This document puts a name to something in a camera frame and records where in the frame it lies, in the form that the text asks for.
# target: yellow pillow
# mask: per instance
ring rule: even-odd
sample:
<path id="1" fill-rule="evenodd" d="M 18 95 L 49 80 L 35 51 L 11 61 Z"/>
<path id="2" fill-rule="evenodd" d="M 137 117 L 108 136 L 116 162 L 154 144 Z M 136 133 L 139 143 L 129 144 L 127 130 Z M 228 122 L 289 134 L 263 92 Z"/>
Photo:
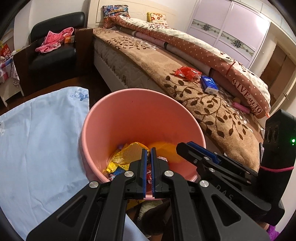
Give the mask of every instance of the yellow pillow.
<path id="1" fill-rule="evenodd" d="M 160 25 L 167 26 L 168 23 L 166 21 L 166 16 L 165 14 L 162 13 L 154 13 L 154 12 L 148 12 L 147 13 L 147 21 L 149 23 L 156 23 Z"/>

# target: metal screw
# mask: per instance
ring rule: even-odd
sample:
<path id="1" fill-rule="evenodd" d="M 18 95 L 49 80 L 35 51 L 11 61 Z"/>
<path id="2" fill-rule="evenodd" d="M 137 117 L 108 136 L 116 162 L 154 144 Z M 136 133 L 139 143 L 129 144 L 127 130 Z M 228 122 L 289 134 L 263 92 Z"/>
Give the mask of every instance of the metal screw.
<path id="1" fill-rule="evenodd" d="M 200 185 L 204 188 L 207 188 L 209 186 L 209 182 L 206 180 L 202 180 L 202 181 L 200 181 Z"/>
<path id="2" fill-rule="evenodd" d="M 90 188 L 97 188 L 99 186 L 99 183 L 96 181 L 92 181 L 89 183 Z"/>
<path id="3" fill-rule="evenodd" d="M 132 171 L 126 171 L 126 172 L 124 173 L 124 175 L 125 175 L 126 177 L 132 177 L 132 176 L 133 176 L 133 172 L 132 172 Z"/>
<path id="4" fill-rule="evenodd" d="M 174 173 L 172 171 L 170 171 L 170 170 L 165 171 L 165 176 L 172 177 L 173 175 L 174 175 Z"/>

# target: pink trash can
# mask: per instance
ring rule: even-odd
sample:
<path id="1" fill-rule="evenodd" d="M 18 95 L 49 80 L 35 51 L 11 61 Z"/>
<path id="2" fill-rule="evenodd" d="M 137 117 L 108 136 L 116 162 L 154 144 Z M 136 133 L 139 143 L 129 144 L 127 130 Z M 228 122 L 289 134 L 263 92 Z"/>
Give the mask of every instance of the pink trash can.
<path id="1" fill-rule="evenodd" d="M 125 89 L 100 99 L 89 111 L 82 128 L 82 149 L 92 171 L 102 182 L 102 173 L 119 145 L 140 142 L 193 141 L 205 147 L 202 130 L 191 113 L 174 99 L 147 89 Z M 172 171 L 195 181 L 196 167 L 186 160 L 170 163 Z M 154 199 L 151 193 L 147 200 Z"/>

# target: floral pillow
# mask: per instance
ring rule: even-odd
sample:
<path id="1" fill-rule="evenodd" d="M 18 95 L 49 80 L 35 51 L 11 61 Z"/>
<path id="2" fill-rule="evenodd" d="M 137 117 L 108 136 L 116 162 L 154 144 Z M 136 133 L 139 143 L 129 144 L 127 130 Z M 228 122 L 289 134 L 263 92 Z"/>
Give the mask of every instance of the floral pillow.
<path id="1" fill-rule="evenodd" d="M 168 26 L 168 23 L 166 21 L 166 16 L 162 13 L 148 12 L 147 21 L 149 23 L 156 23 L 156 24 Z"/>
<path id="2" fill-rule="evenodd" d="M 115 24 L 111 20 L 112 16 L 123 15 L 130 18 L 130 15 L 128 14 L 128 5 L 108 5 L 102 6 L 102 8 L 105 19 L 105 24 L 103 28 L 112 28 L 115 26 Z"/>

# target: chair seat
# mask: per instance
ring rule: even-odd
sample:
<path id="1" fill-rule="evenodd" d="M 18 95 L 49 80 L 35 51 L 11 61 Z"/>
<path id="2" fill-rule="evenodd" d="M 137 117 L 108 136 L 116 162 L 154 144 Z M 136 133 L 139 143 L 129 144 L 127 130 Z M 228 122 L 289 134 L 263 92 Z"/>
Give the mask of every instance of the chair seat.
<path id="1" fill-rule="evenodd" d="M 63 66 L 72 66 L 76 62 L 76 49 L 73 44 L 62 44 L 62 46 L 49 53 L 39 53 L 29 65 L 29 72 L 35 73 L 43 70 L 54 71 Z"/>

